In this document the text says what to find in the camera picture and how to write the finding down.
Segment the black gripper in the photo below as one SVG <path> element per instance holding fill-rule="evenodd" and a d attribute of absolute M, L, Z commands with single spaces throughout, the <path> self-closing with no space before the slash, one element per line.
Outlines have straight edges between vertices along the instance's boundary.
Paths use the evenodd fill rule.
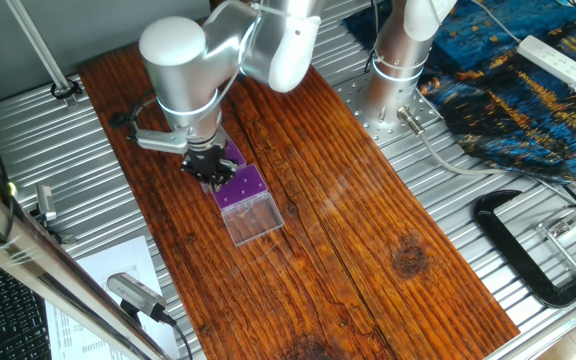
<path fill-rule="evenodd" d="M 181 170 L 193 176 L 204 193 L 219 191 L 237 173 L 238 163 L 226 158 L 226 150 L 214 146 L 209 150 L 189 150 L 182 162 Z"/>

